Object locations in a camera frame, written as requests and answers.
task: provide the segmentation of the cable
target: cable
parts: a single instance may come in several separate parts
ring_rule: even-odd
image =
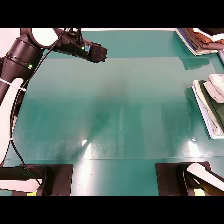
[[[48,52],[42,57],[42,59],[40,60],[39,64],[37,65],[36,69],[34,70],[34,72],[32,73],[32,75],[30,76],[29,79],[27,79],[24,84],[21,86],[21,88],[19,89],[17,96],[15,98],[15,101],[13,103],[13,109],[12,109],[12,113],[11,113],[11,117],[10,117],[10,142],[12,144],[12,147],[14,149],[14,151],[16,152],[17,156],[19,157],[19,159],[21,160],[24,168],[27,170],[27,172],[37,181],[37,183],[39,184],[39,186],[42,188],[44,194],[47,196],[46,192],[44,191],[43,186],[40,184],[40,182],[38,181],[38,179],[33,175],[37,173],[32,171],[30,172],[30,169],[27,167],[26,163],[24,162],[22,156],[20,155],[19,151],[16,148],[16,145],[13,141],[13,120],[14,120],[14,114],[15,114],[15,109],[16,109],[16,102],[18,100],[18,97],[22,91],[22,89],[26,86],[26,84],[32,79],[32,77],[35,75],[35,73],[37,72],[37,70],[39,69],[39,67],[41,66],[41,64],[43,63],[43,61],[46,59],[46,57],[51,53],[51,51],[53,50],[53,48],[57,45],[57,43],[61,40],[62,36],[64,35],[64,33],[66,32],[66,28],[64,28],[63,32],[61,33],[61,35],[58,37],[58,39],[53,43],[53,45],[50,47],[50,49],[48,50]]]

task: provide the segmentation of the zip tie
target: zip tie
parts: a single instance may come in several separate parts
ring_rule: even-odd
[[[13,84],[10,83],[10,82],[5,81],[4,79],[1,79],[1,78],[0,78],[0,81],[1,81],[1,82],[4,82],[5,84],[8,84],[9,86],[12,86],[12,87],[14,87],[14,88],[16,88],[16,89],[22,90],[23,92],[26,92],[26,89],[21,88],[21,87],[19,87],[19,86],[15,86],[15,85],[13,85]]]

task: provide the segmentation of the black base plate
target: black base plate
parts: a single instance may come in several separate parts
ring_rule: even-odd
[[[193,162],[186,163],[156,163],[156,174],[160,196],[182,196],[176,179],[176,167],[180,164],[190,165]],[[211,170],[209,162],[198,162]],[[194,196],[193,189],[189,190],[190,195]]]
[[[49,167],[51,169],[52,174],[50,177],[46,178],[46,184],[44,189],[47,189],[50,185],[51,195],[50,196],[70,196],[71,194],[71,183],[72,183],[72,173],[73,173],[73,165],[70,164],[29,164],[28,168],[35,167]],[[37,190],[37,196],[42,196],[42,189],[39,188]],[[12,196],[27,196],[25,192],[12,191]]]

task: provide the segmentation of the table surface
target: table surface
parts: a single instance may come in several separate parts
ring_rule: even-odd
[[[195,57],[175,32],[84,37],[108,48],[108,59],[46,59],[14,132],[27,163],[74,164],[71,195],[158,195],[157,162],[209,161],[224,176],[224,141],[209,138],[191,89],[224,72],[216,54]],[[19,163],[10,146],[4,166]]]

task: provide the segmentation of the yellow sticker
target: yellow sticker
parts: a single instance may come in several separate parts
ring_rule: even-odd
[[[27,196],[37,196],[37,192],[35,191],[35,192],[27,193],[26,195]]]
[[[205,192],[202,189],[194,189],[195,196],[205,196]]]

